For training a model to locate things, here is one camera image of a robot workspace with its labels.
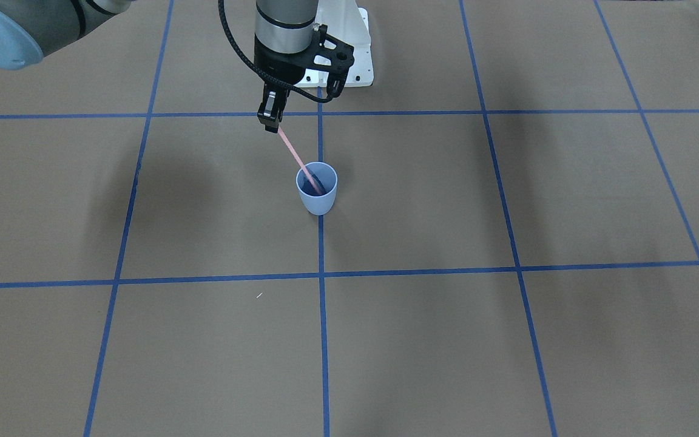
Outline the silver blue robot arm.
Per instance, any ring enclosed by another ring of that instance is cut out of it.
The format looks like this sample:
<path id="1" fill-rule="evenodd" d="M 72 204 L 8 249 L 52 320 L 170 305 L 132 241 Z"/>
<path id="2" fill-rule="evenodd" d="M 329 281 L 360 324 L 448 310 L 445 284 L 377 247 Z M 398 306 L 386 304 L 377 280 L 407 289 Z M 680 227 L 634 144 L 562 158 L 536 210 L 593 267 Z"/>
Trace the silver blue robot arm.
<path id="1" fill-rule="evenodd" d="M 254 53 L 236 41 L 227 3 L 217 16 L 233 52 L 263 80 L 258 121 L 277 133 L 289 95 L 325 42 L 316 1 L 255 2 Z M 18 71 L 80 42 L 133 7 L 132 1 L 0 1 L 0 69 Z"/>

